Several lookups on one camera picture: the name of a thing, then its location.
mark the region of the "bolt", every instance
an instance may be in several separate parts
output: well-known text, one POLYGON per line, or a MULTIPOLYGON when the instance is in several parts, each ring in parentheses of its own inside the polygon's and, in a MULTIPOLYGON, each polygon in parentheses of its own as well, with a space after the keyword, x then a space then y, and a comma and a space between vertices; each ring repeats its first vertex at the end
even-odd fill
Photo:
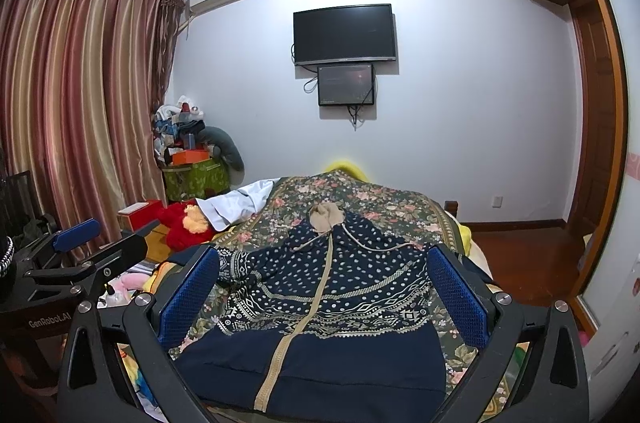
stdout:
POLYGON ((80 311, 81 313, 86 313, 90 309, 91 309, 91 302, 89 302, 89 300, 85 300, 84 302, 80 302, 78 304, 78 311, 80 311))
POLYGON ((151 302, 151 295, 149 293, 141 293, 136 297, 137 306, 146 306, 151 302))
POLYGON ((511 304, 511 295, 508 293, 505 293, 504 291, 498 291, 495 294, 495 299, 498 301, 498 304, 502 304, 503 306, 508 306, 509 304, 511 304))
POLYGON ((569 305, 567 305, 567 303, 564 300, 556 300, 556 303, 554 304, 554 306, 561 313, 566 313, 569 310, 569 305))

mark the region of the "laundry basket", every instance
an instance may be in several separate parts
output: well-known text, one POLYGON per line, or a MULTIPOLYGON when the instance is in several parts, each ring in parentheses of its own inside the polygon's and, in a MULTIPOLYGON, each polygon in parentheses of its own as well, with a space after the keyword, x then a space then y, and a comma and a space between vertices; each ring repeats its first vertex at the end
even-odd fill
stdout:
POLYGON ((229 172, 217 159, 162 169, 166 197, 172 201, 217 196, 229 190, 229 172))

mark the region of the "blue textured pad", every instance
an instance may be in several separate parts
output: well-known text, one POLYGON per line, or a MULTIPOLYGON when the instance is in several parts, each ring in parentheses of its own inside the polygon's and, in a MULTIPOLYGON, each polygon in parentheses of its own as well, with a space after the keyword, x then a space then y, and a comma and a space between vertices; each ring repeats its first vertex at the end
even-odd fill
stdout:
POLYGON ((427 254, 427 271, 466 345, 483 349, 489 341, 486 311, 436 246, 427 254))
POLYGON ((53 249, 60 253, 66 253, 88 243, 98 235, 100 235, 100 223, 95 219, 89 219, 57 234, 53 241, 53 249))
POLYGON ((182 343, 218 280, 219 271, 220 257, 210 247, 160 314, 158 341, 165 351, 182 343))

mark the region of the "floral blanket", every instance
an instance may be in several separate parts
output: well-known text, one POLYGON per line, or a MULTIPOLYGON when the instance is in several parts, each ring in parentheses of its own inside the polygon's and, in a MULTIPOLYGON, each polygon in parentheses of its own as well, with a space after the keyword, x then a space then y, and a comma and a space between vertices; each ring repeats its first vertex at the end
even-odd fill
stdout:
MULTIPOLYGON (((279 244, 289 229, 306 217, 313 204, 323 201, 335 202, 345 210, 359 213, 383 231, 392 231, 418 247, 444 243, 453 251, 463 252, 457 225, 436 202, 417 192, 358 181, 341 170, 313 177, 281 179, 260 213, 232 231, 221 234, 214 242, 218 246, 244 251, 279 244)), ((182 345, 170 351, 172 358, 177 358, 187 345, 198 340, 214 325, 224 311, 227 294, 218 285, 213 288, 182 345)), ((462 342, 435 288, 432 289, 429 307, 446 361, 449 395, 466 373, 477 350, 462 342)), ((508 376, 514 379, 514 374, 517 372, 508 376)), ((512 381, 503 378, 483 420, 500 412, 508 398, 510 384, 512 381)))

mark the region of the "television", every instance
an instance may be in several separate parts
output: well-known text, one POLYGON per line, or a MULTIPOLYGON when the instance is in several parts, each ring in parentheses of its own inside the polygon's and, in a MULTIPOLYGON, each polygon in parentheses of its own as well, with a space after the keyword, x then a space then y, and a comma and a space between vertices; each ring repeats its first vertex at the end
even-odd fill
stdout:
POLYGON ((297 66, 395 60, 391 4, 293 13, 293 41, 297 66))
POLYGON ((318 105, 373 105, 375 94, 371 64, 318 66, 318 105))

